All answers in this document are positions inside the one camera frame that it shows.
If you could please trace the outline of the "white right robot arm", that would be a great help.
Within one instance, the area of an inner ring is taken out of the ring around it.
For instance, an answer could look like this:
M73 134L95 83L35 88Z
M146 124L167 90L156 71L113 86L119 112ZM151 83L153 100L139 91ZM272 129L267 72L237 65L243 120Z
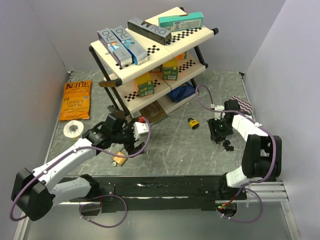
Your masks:
M227 137L237 131L245 141L241 165L225 174L218 193L223 199L230 199L236 188L251 183L260 183L280 176L282 170L282 139L269 135L261 129L250 115L241 109L236 99L229 99L224 105L210 104L214 118L207 121L210 139L222 143L225 151L232 151Z

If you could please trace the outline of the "large brass padlock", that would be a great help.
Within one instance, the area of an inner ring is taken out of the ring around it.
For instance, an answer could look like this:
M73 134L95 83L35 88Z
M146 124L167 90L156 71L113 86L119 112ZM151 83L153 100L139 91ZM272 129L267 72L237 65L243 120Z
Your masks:
M121 152L121 151L116 151L115 152L116 155L119 155L121 157L118 157L118 156L112 156L111 159L112 159L112 166L113 167L116 167L117 165L120 165L122 166L126 160L128 159L127 157L123 157L124 154Z

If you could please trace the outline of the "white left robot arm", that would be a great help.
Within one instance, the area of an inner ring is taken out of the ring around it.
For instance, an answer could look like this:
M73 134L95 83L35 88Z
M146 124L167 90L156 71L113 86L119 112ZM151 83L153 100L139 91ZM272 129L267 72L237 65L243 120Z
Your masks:
M11 200L24 216L32 221L44 217L52 207L76 198L95 200L99 183L90 175L62 182L72 170L100 153L109 154L112 144L123 145L128 158L143 153L147 142L135 143L143 135L150 135L150 123L145 117L126 120L122 111L110 113L106 120L84 132L67 150L34 170L21 169L15 176Z

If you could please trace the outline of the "yellow padlock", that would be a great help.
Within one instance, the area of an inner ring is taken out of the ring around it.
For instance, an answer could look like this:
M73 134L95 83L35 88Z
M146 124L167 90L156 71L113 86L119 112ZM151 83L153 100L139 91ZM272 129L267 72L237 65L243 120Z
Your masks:
M191 127L192 130L195 130L199 127L200 123L196 120L196 119L193 119L193 118L188 118L188 124L189 126Z

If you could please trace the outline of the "black-headed key bunch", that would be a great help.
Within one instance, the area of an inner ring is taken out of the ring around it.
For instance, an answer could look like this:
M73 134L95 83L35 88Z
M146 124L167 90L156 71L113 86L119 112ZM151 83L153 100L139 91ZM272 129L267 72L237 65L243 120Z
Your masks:
M234 146L231 145L231 142L229 140L225 140L223 143L222 143L222 146L224 147L224 152L233 152L235 149Z

